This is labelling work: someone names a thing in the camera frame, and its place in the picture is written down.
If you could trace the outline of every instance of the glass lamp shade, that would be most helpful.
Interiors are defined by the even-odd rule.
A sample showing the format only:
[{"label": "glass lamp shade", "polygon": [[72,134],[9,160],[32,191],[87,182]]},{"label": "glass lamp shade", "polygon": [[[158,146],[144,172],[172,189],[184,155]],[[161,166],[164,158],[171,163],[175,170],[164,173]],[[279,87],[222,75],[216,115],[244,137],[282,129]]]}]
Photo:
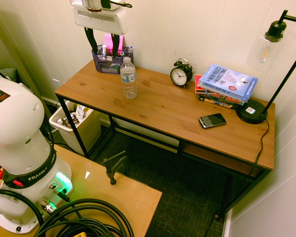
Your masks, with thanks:
[{"label": "glass lamp shade", "polygon": [[247,64],[257,71],[270,71],[283,45],[284,40],[273,42],[265,35],[259,35],[252,46]]}]

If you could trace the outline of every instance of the black metal frame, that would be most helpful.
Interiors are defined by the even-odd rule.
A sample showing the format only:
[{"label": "black metal frame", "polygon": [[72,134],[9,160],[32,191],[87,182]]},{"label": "black metal frame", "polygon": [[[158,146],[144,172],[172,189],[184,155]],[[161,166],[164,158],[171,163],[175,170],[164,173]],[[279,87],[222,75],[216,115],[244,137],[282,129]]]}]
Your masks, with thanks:
[{"label": "black metal frame", "polygon": [[[227,167],[225,167],[225,166],[222,166],[222,165],[216,164],[216,163],[214,163],[214,162],[211,162],[211,161],[208,161],[208,160],[202,159],[202,158],[200,158],[200,157],[196,157],[196,156],[194,156],[194,155],[191,155],[191,154],[189,154],[189,153],[186,153],[186,152],[183,151],[183,146],[184,146],[184,143],[190,143],[190,144],[192,144],[192,145],[194,145],[194,146],[198,146],[198,147],[201,147],[201,148],[206,149],[206,150],[208,150],[208,151],[211,151],[211,152],[217,153],[218,155],[223,155],[223,156],[225,156],[225,157],[228,157],[228,158],[235,159],[235,160],[239,161],[239,159],[236,159],[236,158],[234,158],[234,157],[232,157],[232,156],[228,156],[228,155],[226,155],[226,154],[223,154],[223,153],[220,153],[220,152],[217,152],[217,151],[213,151],[213,150],[208,149],[208,148],[206,148],[206,147],[202,147],[202,146],[200,146],[200,145],[197,145],[197,144],[194,144],[194,143],[192,143],[192,142],[189,142],[189,141],[183,140],[183,139],[181,139],[181,138],[178,138],[178,137],[175,137],[175,136],[169,135],[169,134],[164,133],[164,132],[162,132],[162,131],[159,131],[159,130],[157,130],[157,129],[154,129],[154,128],[151,128],[151,127],[145,126],[145,125],[143,125],[143,124],[139,124],[139,123],[137,123],[137,122],[134,122],[134,121],[131,121],[131,120],[128,120],[128,119],[125,119],[125,118],[122,118],[122,117],[120,117],[120,116],[118,116],[118,115],[110,114],[110,113],[107,112],[107,111],[99,110],[99,109],[94,108],[94,107],[92,107],[92,106],[90,106],[90,105],[83,104],[83,103],[81,103],[81,102],[77,102],[77,101],[72,100],[72,99],[70,99],[70,98],[66,98],[66,97],[63,97],[63,96],[60,96],[60,95],[57,95],[57,98],[58,98],[58,100],[59,100],[59,102],[60,102],[60,105],[62,106],[62,108],[63,108],[63,110],[64,110],[64,112],[65,112],[65,115],[66,115],[66,117],[67,117],[67,119],[68,119],[68,121],[69,121],[69,123],[70,123],[72,129],[73,129],[73,132],[74,132],[74,134],[75,134],[75,136],[76,136],[76,138],[77,138],[77,140],[78,140],[78,142],[79,142],[79,144],[80,144],[80,146],[81,146],[81,148],[82,148],[82,151],[83,151],[85,157],[88,158],[88,159],[90,159],[90,154],[91,154],[91,153],[97,148],[97,146],[100,144],[100,142],[102,141],[102,139],[106,136],[106,134],[107,134],[110,130],[112,130],[113,132],[116,132],[115,128],[118,128],[118,129],[120,129],[120,130],[124,130],[124,131],[127,131],[127,132],[129,132],[129,133],[135,134],[135,135],[137,135],[137,136],[140,136],[140,137],[146,138],[146,139],[148,139],[148,140],[154,141],[154,142],[156,142],[156,143],[158,143],[158,144],[161,144],[161,145],[164,145],[164,146],[166,146],[166,147],[169,147],[169,148],[175,149],[175,150],[177,150],[177,154],[178,154],[178,155],[181,155],[181,156],[185,156],[185,157],[188,157],[188,158],[192,158],[192,159],[198,160],[198,161],[200,161],[200,162],[206,163],[206,164],[208,164],[208,165],[210,165],[210,166],[213,166],[213,167],[218,168],[218,169],[222,170],[223,172],[225,172],[225,173],[227,174],[227,179],[226,179],[226,185],[225,185],[225,189],[224,189],[224,194],[223,194],[223,197],[222,197],[222,205],[221,205],[221,208],[219,209],[219,211],[218,211],[218,213],[217,213],[217,215],[218,215],[218,218],[217,218],[217,219],[218,219],[218,220],[223,219],[224,216],[226,215],[226,213],[227,213],[227,212],[228,212],[228,211],[229,211],[229,210],[230,210],[230,209],[231,209],[231,208],[232,208],[232,207],[233,207],[233,206],[234,206],[234,205],[235,205],[240,199],[242,199],[242,198],[243,198],[243,197],[244,197],[249,191],[251,191],[251,190],[252,190],[252,189],[253,189],[253,188],[254,188],[254,187],[255,187],[255,186],[256,186],[256,185],[257,185],[257,184],[258,184],[258,183],[259,183],[259,182],[260,182],[260,181],[261,181],[261,180],[262,180],[262,179],[263,179],[268,173],[269,173],[269,172],[270,172],[270,171],[271,171],[271,170],[265,169],[265,168],[263,168],[263,167],[257,166],[257,168],[260,169],[259,173],[258,173],[255,177],[253,177],[253,176],[248,177],[248,175],[243,174],[243,173],[241,173],[241,172],[239,172],[239,171],[236,171],[236,170],[233,170],[233,169],[227,168]],[[94,109],[94,110],[96,110],[96,111],[99,111],[99,112],[104,113],[104,114],[106,114],[106,115],[109,116],[110,123],[111,123],[110,126],[109,126],[108,129],[105,131],[105,133],[103,133],[103,134],[100,136],[100,138],[98,139],[98,141],[94,144],[94,146],[90,149],[89,152],[87,152],[87,150],[86,150],[86,148],[85,148],[85,146],[84,146],[84,144],[83,144],[83,141],[82,141],[82,139],[81,139],[81,137],[80,137],[80,135],[79,135],[79,132],[78,132],[78,130],[77,130],[75,124],[74,124],[74,121],[72,120],[72,118],[71,118],[71,116],[70,116],[70,112],[69,112],[69,110],[68,110],[68,108],[67,108],[67,106],[66,106],[65,99],[66,99],[66,100],[69,100],[69,101],[71,101],[71,102],[78,103],[78,104],[81,104],[81,105],[83,105],[83,106],[89,107],[89,108],[91,108],[91,109]],[[166,143],[166,142],[159,141],[159,140],[157,140],[157,139],[151,138],[151,137],[146,136],[146,135],[144,135],[144,134],[141,134],[141,133],[138,133],[138,132],[132,131],[132,130],[130,130],[130,129],[127,129],[127,128],[125,128],[125,127],[122,127],[122,126],[118,125],[118,124],[114,121],[113,117],[114,117],[114,118],[117,118],[117,119],[120,119],[120,120],[122,120],[122,121],[129,122],[129,123],[131,123],[131,124],[134,124],[134,125],[137,125],[137,126],[140,126],[140,127],[146,128],[146,129],[148,129],[148,130],[151,130],[151,131],[154,131],[154,132],[157,132],[157,133],[163,134],[163,135],[165,135],[165,136],[168,136],[168,137],[174,138],[174,139],[176,139],[176,140],[179,141],[179,145],[178,145],[178,146],[174,146],[174,145],[172,145],[172,144],[168,144],[168,143]],[[241,162],[253,166],[253,164],[251,164],[251,163],[249,163],[249,162],[246,162],[246,161],[243,161],[243,160],[241,160]],[[231,175],[232,175],[232,176],[237,176],[237,177],[240,177],[240,178],[245,179],[245,180],[247,181],[247,184],[245,185],[245,187],[244,187],[239,193],[237,193],[237,194],[235,195],[235,197],[234,197],[231,201],[227,202],[227,201],[228,201],[228,197],[231,196],[231,194],[229,193],[229,192],[230,192],[230,188],[228,188],[228,187],[231,186],[231,182],[232,182]]]}]

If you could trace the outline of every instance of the pen holder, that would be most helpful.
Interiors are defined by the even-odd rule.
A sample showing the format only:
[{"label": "pen holder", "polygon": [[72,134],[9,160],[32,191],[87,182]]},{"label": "pen holder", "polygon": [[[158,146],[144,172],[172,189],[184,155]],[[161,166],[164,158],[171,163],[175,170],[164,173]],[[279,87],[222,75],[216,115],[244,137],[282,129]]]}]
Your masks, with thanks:
[{"label": "pen holder", "polygon": [[93,60],[95,68],[100,73],[120,74],[120,66],[123,63],[123,57],[120,55],[124,52],[125,57],[130,57],[132,63],[134,63],[134,53],[130,52],[129,47],[123,47],[123,50],[119,50],[117,57],[113,58],[112,49],[106,49],[103,52],[102,45],[98,46],[97,54],[92,50]]}]

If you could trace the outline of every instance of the storage bin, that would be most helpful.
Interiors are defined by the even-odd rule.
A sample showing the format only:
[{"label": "storage bin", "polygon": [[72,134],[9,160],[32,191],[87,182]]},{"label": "storage bin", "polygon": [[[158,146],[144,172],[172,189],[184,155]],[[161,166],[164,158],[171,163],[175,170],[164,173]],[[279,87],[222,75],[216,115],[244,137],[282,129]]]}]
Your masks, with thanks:
[{"label": "storage bin", "polygon": [[[130,52],[129,47],[123,47],[122,51],[124,52],[125,57],[130,57],[131,62],[134,64],[134,52]],[[92,50],[92,55],[95,68],[98,72],[120,75],[119,69],[123,63],[123,57],[120,56],[120,52],[117,57],[113,58],[112,50],[107,49],[104,56],[102,53],[102,45],[99,45],[97,54]]]},{"label": "storage bin", "polygon": [[[71,101],[67,101],[66,105],[69,111],[73,111],[74,107],[76,106],[76,104]],[[57,120],[63,119],[65,117],[66,115],[63,108],[59,107],[57,111],[50,117],[49,123],[52,127],[59,131],[68,146],[70,146],[76,152],[83,154],[82,148],[74,135],[74,131],[69,127],[57,123]],[[86,147],[87,151],[89,151],[101,136],[100,113],[95,110],[90,110],[86,117],[76,127],[84,143],[84,146]]]}]

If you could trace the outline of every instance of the floor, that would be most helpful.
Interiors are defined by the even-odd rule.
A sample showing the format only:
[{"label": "floor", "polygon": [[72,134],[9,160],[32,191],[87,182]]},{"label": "floor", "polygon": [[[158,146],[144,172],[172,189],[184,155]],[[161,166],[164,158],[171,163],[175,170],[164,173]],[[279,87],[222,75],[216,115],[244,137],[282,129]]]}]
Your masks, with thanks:
[{"label": "floor", "polygon": [[[58,131],[53,134],[55,143],[65,143]],[[226,175],[196,160],[112,131],[91,159],[101,164],[104,158],[123,150],[130,159],[129,177],[162,192],[146,237],[203,237],[220,207]],[[213,221],[207,237],[221,237],[222,228],[223,223]]]}]

